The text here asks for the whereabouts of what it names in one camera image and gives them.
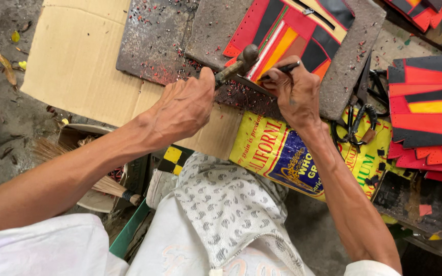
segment zipper pull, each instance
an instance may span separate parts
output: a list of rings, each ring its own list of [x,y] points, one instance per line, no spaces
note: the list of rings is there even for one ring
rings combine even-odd
[[[315,11],[312,8],[308,8],[303,10],[304,15],[309,15],[310,13],[314,13]]]

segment pen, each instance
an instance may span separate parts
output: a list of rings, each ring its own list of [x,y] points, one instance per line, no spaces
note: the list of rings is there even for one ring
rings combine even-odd
[[[278,69],[279,69],[279,71],[281,71],[283,73],[287,73],[287,72],[291,72],[293,70],[293,68],[298,67],[300,64],[301,64],[301,62],[298,61],[298,62],[295,62],[295,63],[292,63],[292,64],[288,64],[288,65],[282,66],[281,68],[278,68]],[[269,77],[269,75],[267,75],[265,77],[259,78],[259,80],[257,80],[257,81],[261,82],[261,81],[265,81],[267,79],[271,79],[271,77]]]

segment hammer head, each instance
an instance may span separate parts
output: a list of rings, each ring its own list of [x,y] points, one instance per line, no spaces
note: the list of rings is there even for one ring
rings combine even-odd
[[[259,60],[258,58],[258,47],[255,44],[250,44],[243,49],[243,52],[238,55],[236,60],[241,60],[243,66],[238,71],[240,76],[244,76]]]

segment patterned cloth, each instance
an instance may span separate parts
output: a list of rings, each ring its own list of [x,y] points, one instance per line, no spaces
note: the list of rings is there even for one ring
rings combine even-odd
[[[196,152],[186,161],[173,192],[206,248],[212,272],[219,273],[247,245],[261,239],[295,275],[305,275],[284,228],[286,187]]]

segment broom bristles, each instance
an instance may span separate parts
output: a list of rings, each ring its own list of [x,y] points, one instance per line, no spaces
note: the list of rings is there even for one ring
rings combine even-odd
[[[63,144],[55,144],[49,141],[47,138],[39,138],[35,139],[34,146],[34,154],[35,156],[43,162],[47,162],[56,158],[60,155],[68,153],[72,151],[70,147],[67,147]],[[114,179],[109,176],[104,176],[100,180],[98,180],[95,185],[93,185],[92,189],[95,191],[105,192],[116,197],[121,198],[122,194],[126,191],[124,186],[118,184]],[[138,194],[134,194],[129,201],[137,206],[139,204],[140,196]]]

